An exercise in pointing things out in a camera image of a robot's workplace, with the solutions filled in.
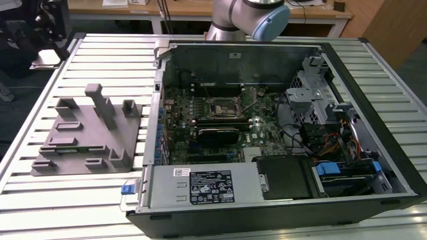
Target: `slotted metal table surface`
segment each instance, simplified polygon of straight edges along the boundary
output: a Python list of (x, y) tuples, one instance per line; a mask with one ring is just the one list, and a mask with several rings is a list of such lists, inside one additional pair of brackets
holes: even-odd
[[(0, 239), (142, 240), (144, 233), (122, 212), (120, 187), (142, 176), (144, 139), (148, 127), (155, 78), (154, 46), (159, 39), (202, 40), (199, 35), (87, 34), (71, 43), (71, 57), (55, 71), (0, 164)], [(370, 44), (358, 39), (283, 37), (277, 41), (330, 42), (363, 92), (427, 179), (427, 111)], [(103, 85), (114, 104), (135, 99), (143, 104), (134, 169), (130, 173), (42, 176), (30, 175), (39, 148), (58, 113), (59, 97), (84, 97), (88, 83)], [(337, 86), (343, 98), (346, 91)], [(136, 198), (127, 198), (131, 206)], [(427, 239), (427, 205), (393, 210), (345, 226), (319, 226), (258, 231), (188, 239)]]

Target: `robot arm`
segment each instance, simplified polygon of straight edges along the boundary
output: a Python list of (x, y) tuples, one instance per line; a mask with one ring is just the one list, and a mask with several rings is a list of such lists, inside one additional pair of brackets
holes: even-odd
[(64, 61), (70, 32), (67, 0), (0, 0), (0, 39), (26, 51), (30, 61), (47, 49)]
[(215, 0), (207, 40), (245, 41), (246, 34), (257, 41), (273, 41), (290, 19), (285, 0)]

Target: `black cable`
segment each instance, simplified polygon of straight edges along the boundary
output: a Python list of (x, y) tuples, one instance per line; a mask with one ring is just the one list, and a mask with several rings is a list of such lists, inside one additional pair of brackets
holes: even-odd
[(303, 11), (303, 13), (305, 13), (305, 24), (307, 23), (307, 15), (306, 15), (306, 7), (313, 7), (313, 6), (315, 6), (315, 5), (302, 5), (298, 1), (295, 1), (295, 3), (298, 4), (298, 5), (294, 5), (291, 2), (290, 2), (290, 0), (286, 0), (287, 1), (287, 3), (291, 5), (291, 6), (294, 6), (294, 7), (302, 7), (302, 11)]
[(172, 28), (172, 20), (171, 20), (171, 13), (170, 13), (170, 7), (167, 0), (163, 1), (163, 7), (164, 7), (164, 13), (166, 13), (166, 19), (168, 21), (168, 28), (171, 30), (171, 34), (174, 34), (174, 28)]
[(283, 83), (283, 84), (287, 84), (286, 81), (275, 74), (271, 74), (271, 76), (274, 76), (277, 79), (279, 79), (279, 81)]
[(295, 136), (299, 135), (301, 133), (297, 132), (294, 135), (293, 135), (293, 142), (291, 142), (291, 146), (293, 146), (293, 149), (297, 147), (295, 146)]
[(170, 28), (168, 17), (167, 17), (167, 12), (166, 12), (166, 6), (163, 5), (163, 0), (156, 0), (156, 1), (158, 1), (158, 5), (159, 5), (159, 10), (164, 14), (164, 21), (163, 21), (164, 28), (166, 28), (167, 34), (171, 35), (172, 31), (171, 31), (171, 28)]
[(297, 128), (299, 128), (301, 126), (298, 124), (291, 124), (291, 123), (287, 123), (285, 125), (279, 124), (279, 105), (282, 103), (283, 98), (286, 97), (286, 94), (287, 94), (287, 92), (283, 92), (283, 94), (282, 94), (282, 96), (279, 98), (279, 101), (278, 101), (278, 105), (275, 106), (275, 120), (277, 120), (277, 123), (278, 123), (285, 135), (287, 135), (302, 146), (302, 148), (306, 150), (306, 153), (309, 155), (311, 155), (311, 156), (318, 156), (315, 154), (315, 152), (295, 137), (293, 137), (293, 135), (289, 134), (289, 132), (283, 129), (286, 126), (294, 126)]

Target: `blue release latch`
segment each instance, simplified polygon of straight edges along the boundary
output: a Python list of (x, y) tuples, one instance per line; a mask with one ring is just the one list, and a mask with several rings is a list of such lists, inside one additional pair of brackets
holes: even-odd
[(341, 174), (339, 165), (335, 162), (323, 162), (318, 166), (315, 166), (315, 170), (318, 171), (319, 176), (325, 174)]
[(375, 171), (379, 173), (383, 170), (381, 163), (378, 161), (374, 161), (373, 165), (374, 165)]
[(122, 195), (135, 194), (135, 184), (122, 186)]

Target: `metal bracket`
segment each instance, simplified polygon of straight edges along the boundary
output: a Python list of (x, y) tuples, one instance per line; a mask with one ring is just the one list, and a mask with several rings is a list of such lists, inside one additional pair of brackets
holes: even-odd
[(154, 44), (154, 58), (162, 59), (162, 55), (170, 50), (170, 40), (158, 40)]
[(335, 113), (346, 113), (354, 108), (354, 105), (351, 103), (330, 103), (325, 109), (326, 115), (327, 115), (327, 121), (335, 121)]
[(322, 95), (309, 88), (289, 88), (286, 90), (286, 97), (297, 114), (306, 114), (313, 106), (313, 102), (323, 99)]
[(262, 190), (263, 193), (266, 193), (266, 192), (270, 191), (267, 175), (266, 174), (261, 174), (261, 175), (258, 175), (258, 177), (259, 177), (261, 190)]
[(142, 178), (140, 178), (139, 194), (142, 194), (142, 196), (140, 196), (139, 207), (150, 206), (150, 194), (151, 194), (150, 180), (152, 178), (152, 173), (154, 173), (154, 165), (144, 166), (142, 169)]
[(302, 66), (305, 68), (305, 71), (313, 72), (314, 74), (321, 74), (321, 75), (323, 75), (330, 68), (325, 58), (321, 56), (307, 57), (302, 62)]

